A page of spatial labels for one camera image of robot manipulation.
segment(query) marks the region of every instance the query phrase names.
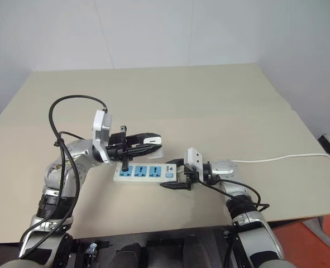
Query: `beige tabletop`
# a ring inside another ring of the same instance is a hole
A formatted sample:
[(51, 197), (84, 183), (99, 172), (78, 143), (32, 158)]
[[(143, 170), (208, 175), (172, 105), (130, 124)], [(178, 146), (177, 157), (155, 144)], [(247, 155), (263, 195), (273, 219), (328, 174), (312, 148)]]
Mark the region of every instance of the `beige tabletop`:
[[(0, 115), (0, 242), (18, 241), (37, 211), (45, 169), (59, 154), (48, 109), (68, 94), (104, 100), (112, 133), (126, 125), (129, 135), (161, 134), (165, 157), (157, 162), (183, 157), (189, 147), (204, 161), (323, 152), (255, 64), (33, 73)], [(58, 129), (91, 138), (97, 108), (89, 100), (64, 101), (54, 114)], [(270, 203), (268, 221), (330, 213), (328, 158), (238, 166), (243, 181)], [(113, 172), (105, 165), (89, 172), (74, 211), (74, 237), (230, 222), (221, 195), (201, 185), (189, 192), (115, 184)]]

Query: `power cord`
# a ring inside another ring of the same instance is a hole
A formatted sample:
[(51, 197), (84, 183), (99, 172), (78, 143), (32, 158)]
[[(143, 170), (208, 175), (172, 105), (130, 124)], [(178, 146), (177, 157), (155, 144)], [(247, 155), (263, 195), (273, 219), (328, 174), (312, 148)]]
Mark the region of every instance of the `power cord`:
[(78, 136), (78, 135), (76, 135), (76, 134), (70, 133), (70, 132), (68, 132), (68, 131), (60, 131), (60, 132), (59, 132), (59, 135), (62, 135), (62, 134), (66, 134), (66, 135), (69, 135), (69, 136), (75, 137), (75, 138), (77, 138), (77, 139), (79, 139), (79, 140), (83, 140), (83, 139), (84, 139), (84, 138), (82, 138), (82, 137), (80, 137), (80, 136)]
[(231, 257), (231, 253), (232, 253), (235, 242), (236, 242), (235, 239), (232, 239), (231, 241), (228, 242), (226, 255), (224, 256), (223, 268), (228, 268), (229, 259)]
[(328, 154), (297, 154), (297, 155), (283, 155), (275, 158), (269, 158), (269, 159), (263, 159), (263, 160), (232, 160), (235, 163), (263, 163), (263, 162), (270, 162), (275, 160), (281, 160), (285, 158), (291, 158), (291, 157), (303, 157), (303, 156), (325, 156), (330, 159), (330, 155)]
[(218, 179), (218, 180), (216, 180), (216, 183), (219, 183), (220, 181), (222, 181), (224, 183), (233, 183), (233, 184), (237, 184), (237, 185), (243, 186), (245, 188), (248, 188), (249, 190), (251, 190), (253, 193), (256, 194), (256, 196), (258, 197), (257, 203), (260, 203), (260, 201), (261, 201), (260, 194), (253, 187), (250, 187), (249, 185), (246, 185), (244, 183), (239, 183), (239, 182), (234, 181), (234, 180), (226, 180), (226, 179)]
[(255, 206), (258, 206), (258, 207), (262, 207), (259, 211), (263, 211), (263, 210), (265, 210), (265, 209), (267, 209), (270, 205), (269, 204), (261, 204), (261, 203), (255, 203), (255, 202), (253, 202), (253, 201), (246, 201), (246, 200), (242, 200), (242, 199), (238, 199), (237, 197), (235, 197), (234, 195), (231, 195), (231, 194), (227, 194), (226, 192), (224, 192), (224, 191), (222, 191), (222, 190), (219, 190), (218, 188), (216, 188), (216, 187), (213, 187), (213, 186), (210, 186), (210, 185), (208, 185), (207, 183), (204, 183), (204, 182), (202, 182), (202, 181), (200, 181), (200, 180), (198, 180), (197, 181), (199, 184), (202, 184), (203, 186), (206, 186), (207, 188), (210, 188), (210, 189), (212, 189), (212, 190), (215, 190), (215, 191), (217, 191), (217, 192), (219, 192), (219, 193), (221, 193), (221, 194), (223, 194), (223, 195), (225, 195), (225, 196), (227, 196), (227, 197), (229, 197), (229, 198), (232, 198), (232, 199), (234, 199), (234, 200), (237, 200), (237, 201), (240, 201), (240, 202), (246, 202), (246, 203), (249, 203), (249, 204), (251, 204), (251, 205), (255, 205)]
[[(69, 95), (69, 96), (64, 96), (62, 98), (59, 98), (57, 99), (50, 107), (49, 109), (49, 114), (48, 114), (48, 119), (49, 119), (49, 124), (51, 126), (51, 129), (54, 133), (54, 135), (56, 136), (57, 140), (56, 140), (56, 145), (59, 146), (60, 148), (60, 151), (61, 151), (61, 160), (62, 160), (62, 170), (61, 170), (61, 176), (63, 176), (63, 179), (64, 179), (64, 171), (65, 171), (65, 156), (64, 154), (66, 154), (70, 164), (71, 164), (71, 167), (73, 169), (73, 172), (74, 172), (74, 176), (75, 176), (75, 185), (76, 185), (76, 189), (75, 189), (75, 198), (74, 198), (74, 201), (72, 202), (72, 205), (71, 207), (69, 208), (68, 212), (66, 213), (66, 215), (60, 220), (60, 222), (54, 227), (54, 229), (52, 231), (50, 231), (47, 235), (45, 235), (41, 240), (39, 240), (33, 247), (31, 247), (26, 253), (24, 253), (19, 259), (24, 259), (26, 258), (27, 256), (29, 256), (29, 254), (31, 252), (33, 252), (36, 248), (39, 247), (39, 245), (41, 245), (44, 241), (46, 241), (51, 235), (53, 235), (62, 225), (63, 223), (66, 221), (66, 219), (69, 217), (70, 213), (73, 211), (75, 205), (76, 205), (76, 202), (78, 201), (78, 198), (79, 198), (79, 192), (80, 192), (80, 179), (79, 179), (79, 173), (78, 173), (78, 169), (76, 168), (76, 164), (67, 148), (67, 146), (64, 144), (64, 140), (61, 138), (61, 135), (62, 133), (64, 134), (67, 134), (67, 135), (71, 135), (71, 136), (76, 136), (70, 132), (61, 132), (59, 133), (55, 124), (54, 124), (54, 120), (53, 120), (53, 111), (54, 111), (54, 108), (55, 106), (61, 102), (61, 101), (64, 101), (66, 99), (72, 99), (72, 98), (85, 98), (85, 99), (92, 99), (96, 102), (99, 102), (102, 106), (103, 106), (103, 111), (107, 112), (108, 109), (107, 109), (107, 106), (105, 105), (104, 102), (102, 102), (100, 99), (97, 99), (97, 98), (94, 98), (94, 97), (91, 97), (91, 96), (87, 96), (87, 95)], [(48, 216), (47, 218), (43, 219), (41, 222), (39, 223), (36, 223), (34, 224), (34, 226), (38, 226), (39, 224), (42, 224), (43, 222), (47, 221), (48, 219), (51, 218), (52, 214), (54, 212), (51, 213), (50, 216)]]

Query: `white power cable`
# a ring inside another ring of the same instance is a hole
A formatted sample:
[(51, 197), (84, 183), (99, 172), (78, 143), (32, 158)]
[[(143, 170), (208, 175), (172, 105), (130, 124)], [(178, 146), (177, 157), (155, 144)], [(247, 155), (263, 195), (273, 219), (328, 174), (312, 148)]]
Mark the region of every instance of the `white power cable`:
[(330, 159), (330, 155), (328, 155), (328, 154), (298, 154), (298, 155), (284, 155), (284, 156), (279, 156), (276, 158), (263, 159), (263, 160), (232, 160), (232, 161), (235, 163), (262, 163), (262, 162), (270, 162), (270, 161), (275, 161), (275, 160), (280, 160), (280, 159), (285, 159), (285, 158), (290, 158), (290, 157), (302, 157), (302, 156), (325, 156)]

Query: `white wall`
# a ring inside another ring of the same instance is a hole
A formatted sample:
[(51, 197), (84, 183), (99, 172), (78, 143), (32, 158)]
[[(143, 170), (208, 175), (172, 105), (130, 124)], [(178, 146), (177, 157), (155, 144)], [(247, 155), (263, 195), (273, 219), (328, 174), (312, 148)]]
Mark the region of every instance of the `white wall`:
[(0, 112), (32, 70), (256, 62), (284, 8), (284, 0), (0, 0)]
[(257, 61), (330, 133), (330, 0), (0, 0), (0, 112), (31, 71)]
[(312, 133), (330, 134), (330, 1), (287, 4), (259, 62)]
[(31, 71), (14, 32), (0, 16), (0, 113)]

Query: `electrical socket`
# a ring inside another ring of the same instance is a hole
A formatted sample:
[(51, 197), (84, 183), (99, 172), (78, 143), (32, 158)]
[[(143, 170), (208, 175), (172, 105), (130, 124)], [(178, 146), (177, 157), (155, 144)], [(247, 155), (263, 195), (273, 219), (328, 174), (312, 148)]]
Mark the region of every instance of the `electrical socket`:
[(135, 177), (145, 177), (147, 173), (147, 166), (136, 166), (135, 167)]
[(150, 177), (160, 177), (161, 176), (161, 166), (150, 166)]
[(122, 171), (120, 170), (120, 177), (130, 177), (132, 174), (132, 166), (129, 166), (129, 170), (128, 171)]

